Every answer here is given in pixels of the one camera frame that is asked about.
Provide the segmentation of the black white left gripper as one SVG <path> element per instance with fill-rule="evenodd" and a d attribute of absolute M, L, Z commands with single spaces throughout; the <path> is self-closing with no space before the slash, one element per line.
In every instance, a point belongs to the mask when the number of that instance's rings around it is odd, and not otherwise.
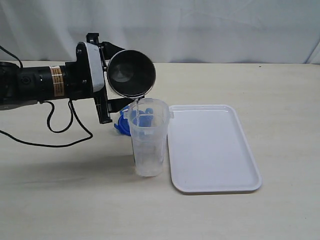
<path fill-rule="evenodd" d="M 108 41 L 99 44 L 99 34 L 88 33 L 86 41 L 76 46 L 76 61 L 65 63 L 66 96 L 73 101 L 94 99 L 100 124 L 111 123 L 110 113 L 117 113 L 134 101 L 125 97 L 108 100 L 107 96 L 105 60 L 123 50 Z"/>

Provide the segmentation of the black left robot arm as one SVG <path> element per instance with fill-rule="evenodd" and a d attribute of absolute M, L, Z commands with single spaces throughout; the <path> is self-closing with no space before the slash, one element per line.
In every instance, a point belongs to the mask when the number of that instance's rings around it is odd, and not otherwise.
<path fill-rule="evenodd" d="M 88 33 L 76 46 L 76 61 L 63 65 L 19 67 L 0 63 L 0 109 L 11 110 L 45 101 L 94 99 L 100 124 L 112 122 L 117 113 L 133 102 L 128 97 L 109 99 L 105 82 L 106 60 L 122 48 L 99 42 L 98 33 Z"/>

